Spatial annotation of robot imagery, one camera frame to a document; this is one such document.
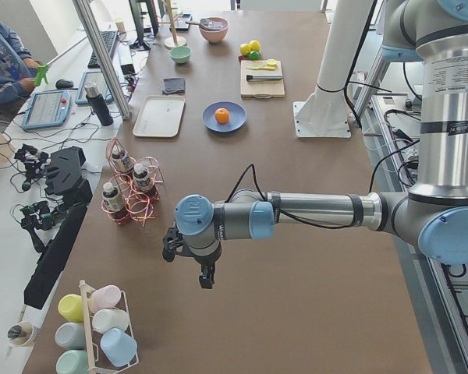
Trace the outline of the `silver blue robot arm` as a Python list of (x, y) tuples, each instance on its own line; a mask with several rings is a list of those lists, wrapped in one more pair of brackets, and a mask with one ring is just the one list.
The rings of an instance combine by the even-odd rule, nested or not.
[(217, 202), (188, 195), (175, 207), (173, 224), (163, 238), (162, 256), (169, 263), (176, 256), (195, 259), (200, 264), (200, 286), (211, 289), (223, 241), (270, 238), (276, 225), (283, 222), (331, 230), (366, 227), (391, 232), (394, 207), (406, 198), (406, 194), (395, 192), (359, 196), (250, 189)]
[(389, 1), (383, 53), (424, 63), (418, 176), (381, 195), (380, 230), (445, 265), (468, 263), (468, 1)]

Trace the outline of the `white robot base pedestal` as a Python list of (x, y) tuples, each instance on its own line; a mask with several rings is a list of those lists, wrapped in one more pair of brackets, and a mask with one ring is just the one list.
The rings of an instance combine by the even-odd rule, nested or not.
[(293, 103), (297, 137), (347, 139), (351, 136), (346, 85), (375, 7), (374, 0), (337, 2), (315, 90), (306, 101)]

